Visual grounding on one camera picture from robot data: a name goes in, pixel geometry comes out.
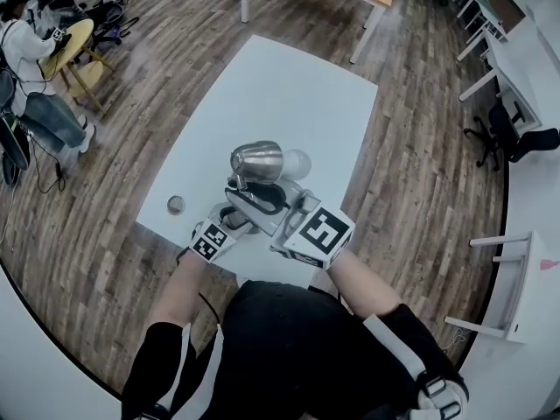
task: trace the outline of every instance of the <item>jeans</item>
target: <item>jeans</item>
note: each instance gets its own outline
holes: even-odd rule
[[[72,110],[57,94],[31,92],[20,121],[54,152],[60,152],[65,144],[74,148],[86,136]]]

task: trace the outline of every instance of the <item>yellow round table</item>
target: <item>yellow round table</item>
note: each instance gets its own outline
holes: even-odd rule
[[[74,60],[78,53],[84,52],[85,54],[91,56],[95,61],[99,61],[109,70],[115,71],[115,69],[104,58],[92,52],[89,48],[86,47],[86,42],[88,42],[88,39],[90,38],[93,31],[94,21],[89,18],[73,24],[67,29],[67,33],[72,34],[72,37],[68,41],[68,44],[53,57],[43,59],[40,62],[40,66],[43,70],[43,74],[45,74],[45,77],[47,79],[52,78],[56,73],[60,72],[60,76],[66,84],[66,88],[70,91],[72,96],[76,98],[77,96],[81,95],[82,92],[79,89],[76,90],[76,88],[70,86],[70,82],[68,81],[68,78],[63,70],[63,67],[67,66],[68,70],[70,70],[70,73],[73,75],[73,77],[81,87],[81,90],[83,90],[83,92],[87,94],[93,104],[101,112],[103,112],[103,114],[105,114],[107,111],[97,100],[97,98],[95,98],[94,94],[91,91],[91,87],[101,78],[99,67],[95,65],[97,62],[92,62],[84,66],[80,71],[76,71],[74,65],[71,64],[72,60]]]

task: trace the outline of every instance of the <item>wood plank flooring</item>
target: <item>wood plank flooring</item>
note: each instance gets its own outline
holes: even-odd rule
[[[474,319],[479,312],[492,254],[470,249],[468,240],[499,233],[503,174],[476,168],[481,146],[462,133],[473,115],[487,114],[494,94],[488,85],[458,100],[485,68],[475,54],[456,62],[466,34],[452,8],[394,0],[355,66],[348,60],[369,14],[364,3],[251,0],[250,9],[250,23],[242,24],[240,0],[130,0],[128,17],[139,16],[140,24],[121,46],[99,50],[117,71],[95,89],[108,108],[93,119],[96,144],[82,157],[60,155],[64,192],[41,194],[34,162],[17,187],[1,257],[53,334],[116,390],[179,252],[137,225],[137,213],[179,132],[252,34],[379,86],[343,205],[357,221],[353,248],[398,289],[441,347],[453,333],[444,315]],[[85,99],[74,105],[59,79],[56,88],[75,113],[91,114]],[[47,159],[38,154],[43,188],[54,179]],[[2,185],[3,224],[10,197]],[[318,281],[328,286],[324,276]],[[223,313],[235,291],[231,274],[212,269],[203,293]],[[198,347],[212,323],[201,305]],[[460,346],[450,351],[456,359]]]

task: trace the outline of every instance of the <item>black t-shirt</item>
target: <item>black t-shirt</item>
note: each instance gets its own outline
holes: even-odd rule
[[[401,304],[381,320],[423,361],[429,375],[462,383],[426,327]],[[360,419],[390,405],[417,405],[406,368],[334,297],[289,284],[247,282],[221,324],[224,342],[205,420]],[[152,325],[122,392],[122,418],[137,418],[172,386],[179,368],[182,329]],[[173,415],[193,394],[212,353],[195,358],[189,346]]]

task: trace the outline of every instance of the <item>sneaker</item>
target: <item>sneaker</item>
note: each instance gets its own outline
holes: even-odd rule
[[[80,145],[80,153],[83,154],[84,152],[87,152],[89,149],[89,143],[91,142],[91,139],[94,138],[95,135],[95,125],[94,124],[89,124],[86,122],[86,126],[84,127],[84,130],[86,131],[86,136],[83,139],[83,141],[81,142]]]
[[[81,128],[84,130],[86,126],[88,126],[88,118],[82,114],[78,117],[78,123],[80,124]]]

